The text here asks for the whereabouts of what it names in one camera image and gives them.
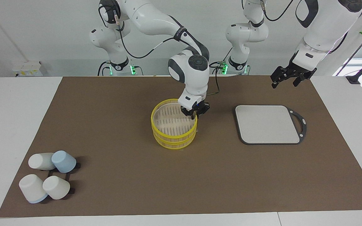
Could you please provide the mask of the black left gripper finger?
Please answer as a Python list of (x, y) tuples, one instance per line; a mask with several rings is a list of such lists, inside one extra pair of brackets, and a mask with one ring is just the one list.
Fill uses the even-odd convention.
[(305, 81), (307, 78), (304, 75), (299, 75), (294, 81), (293, 86), (297, 87), (302, 81)]
[(272, 87), (275, 89), (281, 81), (282, 70), (275, 70), (271, 75)]

